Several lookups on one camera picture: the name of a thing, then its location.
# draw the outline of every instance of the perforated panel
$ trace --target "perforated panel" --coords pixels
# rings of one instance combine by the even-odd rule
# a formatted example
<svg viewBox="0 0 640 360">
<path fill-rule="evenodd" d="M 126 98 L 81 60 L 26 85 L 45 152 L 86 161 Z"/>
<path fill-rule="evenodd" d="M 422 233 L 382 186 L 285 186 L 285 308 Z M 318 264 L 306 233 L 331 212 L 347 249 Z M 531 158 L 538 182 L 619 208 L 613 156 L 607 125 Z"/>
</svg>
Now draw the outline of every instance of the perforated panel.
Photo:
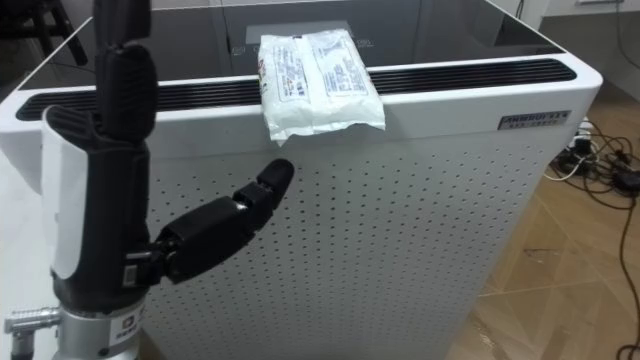
<svg viewBox="0 0 640 360">
<path fill-rule="evenodd" d="M 567 131 L 282 150 L 153 164 L 150 222 L 297 167 L 241 253 L 148 301 L 168 359 L 442 359 Z"/>
</svg>

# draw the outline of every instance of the label sticker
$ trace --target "label sticker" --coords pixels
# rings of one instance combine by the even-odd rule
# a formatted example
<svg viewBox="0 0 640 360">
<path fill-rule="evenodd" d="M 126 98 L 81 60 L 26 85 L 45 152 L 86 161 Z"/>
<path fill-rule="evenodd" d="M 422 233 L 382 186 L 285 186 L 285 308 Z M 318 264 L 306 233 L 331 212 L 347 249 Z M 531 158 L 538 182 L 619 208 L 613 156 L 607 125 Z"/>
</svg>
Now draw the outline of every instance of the label sticker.
<svg viewBox="0 0 640 360">
<path fill-rule="evenodd" d="M 109 346 L 120 344 L 130 339 L 138 331 L 140 331 L 140 323 L 142 321 L 142 311 L 144 306 L 118 316 L 111 320 L 111 328 L 109 330 Z"/>
<path fill-rule="evenodd" d="M 327 95 L 332 97 L 367 95 L 368 91 L 362 74 L 358 71 L 344 39 L 329 46 L 321 45 L 324 44 L 320 44 L 319 41 L 312 44 L 316 63 L 324 78 Z"/>
<path fill-rule="evenodd" d="M 498 130 L 562 125 L 567 122 L 569 115 L 571 115 L 571 110 L 503 116 Z"/>
<path fill-rule="evenodd" d="M 307 80 L 302 59 L 293 47 L 278 46 L 274 49 L 274 63 L 280 101 L 309 100 Z"/>
</svg>

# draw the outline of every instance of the metal mount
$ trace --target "metal mount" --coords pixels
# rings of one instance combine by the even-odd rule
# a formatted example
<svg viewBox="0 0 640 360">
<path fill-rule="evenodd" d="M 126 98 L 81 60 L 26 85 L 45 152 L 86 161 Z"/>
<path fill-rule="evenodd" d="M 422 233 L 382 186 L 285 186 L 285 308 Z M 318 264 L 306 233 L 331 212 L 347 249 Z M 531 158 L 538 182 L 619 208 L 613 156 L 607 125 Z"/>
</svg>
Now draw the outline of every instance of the metal mount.
<svg viewBox="0 0 640 360">
<path fill-rule="evenodd" d="M 60 320 L 59 308 L 13 311 L 4 321 L 5 334 L 12 335 L 11 358 L 31 359 L 35 331 L 59 325 Z"/>
</svg>

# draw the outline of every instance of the white cable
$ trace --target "white cable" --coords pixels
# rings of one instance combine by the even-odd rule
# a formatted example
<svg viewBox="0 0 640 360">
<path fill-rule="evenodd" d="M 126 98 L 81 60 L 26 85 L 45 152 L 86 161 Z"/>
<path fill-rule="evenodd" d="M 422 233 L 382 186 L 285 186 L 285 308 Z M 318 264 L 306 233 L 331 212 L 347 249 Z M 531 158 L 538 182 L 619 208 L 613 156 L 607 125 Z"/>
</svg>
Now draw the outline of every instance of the white cable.
<svg viewBox="0 0 640 360">
<path fill-rule="evenodd" d="M 544 177 L 546 177 L 547 179 L 551 180 L 551 181 L 565 181 L 569 178 L 571 178 L 573 175 L 575 175 L 575 173 L 578 171 L 578 168 L 580 168 L 580 165 L 582 165 L 582 163 L 586 160 L 587 158 L 580 158 L 580 161 L 578 161 L 578 163 L 576 164 L 576 166 L 573 168 L 573 170 L 569 173 L 569 175 L 562 177 L 562 178 L 552 178 L 551 176 L 544 174 Z"/>
</svg>

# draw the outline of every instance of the power adapter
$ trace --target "power adapter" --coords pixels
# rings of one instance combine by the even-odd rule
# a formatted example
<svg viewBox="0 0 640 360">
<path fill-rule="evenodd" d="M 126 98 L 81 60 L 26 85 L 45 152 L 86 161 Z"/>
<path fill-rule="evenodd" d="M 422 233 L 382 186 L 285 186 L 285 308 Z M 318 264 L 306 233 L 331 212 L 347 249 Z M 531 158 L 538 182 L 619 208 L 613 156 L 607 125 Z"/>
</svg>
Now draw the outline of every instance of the power adapter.
<svg viewBox="0 0 640 360">
<path fill-rule="evenodd" d="M 616 171 L 612 178 L 613 186 L 627 193 L 640 193 L 640 171 Z"/>
</svg>

